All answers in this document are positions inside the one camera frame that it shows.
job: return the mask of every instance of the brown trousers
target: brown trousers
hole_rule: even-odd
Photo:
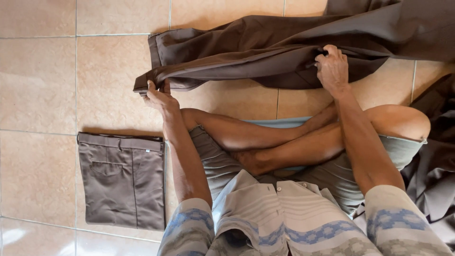
[[[203,31],[149,36],[152,70],[136,79],[188,91],[206,81],[251,78],[266,87],[319,88],[314,58],[327,44],[348,56],[349,81],[375,72],[389,57],[455,61],[453,0],[328,0],[323,16],[246,16]]]
[[[160,137],[78,133],[86,222],[164,231]]]

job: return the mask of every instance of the tiled floor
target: tiled floor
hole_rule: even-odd
[[[85,223],[77,131],[162,134],[159,114],[132,92],[151,66],[146,34],[207,29],[249,14],[320,15],[325,3],[0,0],[2,255],[155,254],[162,232]],[[391,59],[354,88],[363,108],[408,105],[454,70]],[[278,90],[250,80],[208,82],[174,96],[183,108],[241,119],[314,115],[330,102],[323,89]],[[170,169],[166,199],[169,216],[177,206]]]

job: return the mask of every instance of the dark brown fabric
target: dark brown fabric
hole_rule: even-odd
[[[348,56],[350,82],[389,57],[455,61],[453,0],[329,0],[319,17],[246,16],[211,30],[149,36],[152,70],[136,79],[191,90],[210,80],[251,78],[266,87],[319,88],[314,58],[333,44]]]
[[[455,250],[455,74],[435,82],[411,105],[431,121],[428,144],[402,171],[406,193],[432,229]]]
[[[86,222],[165,229],[160,137],[78,133]]]

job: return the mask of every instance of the shirt sleeve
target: shirt sleeve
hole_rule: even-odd
[[[212,211],[200,198],[187,199],[172,215],[158,250],[159,256],[203,256],[215,232]]]
[[[376,186],[365,195],[367,235],[384,256],[452,256],[401,189]]]

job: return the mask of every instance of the hand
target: hand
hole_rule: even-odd
[[[336,46],[326,45],[324,50],[329,54],[316,56],[315,64],[318,67],[318,78],[322,86],[332,95],[349,87],[348,84],[348,57],[341,53]]]
[[[164,86],[156,90],[155,84],[148,80],[147,96],[142,97],[147,106],[157,109],[161,113],[172,108],[180,109],[178,101],[171,96],[171,85],[169,79],[164,80]]]

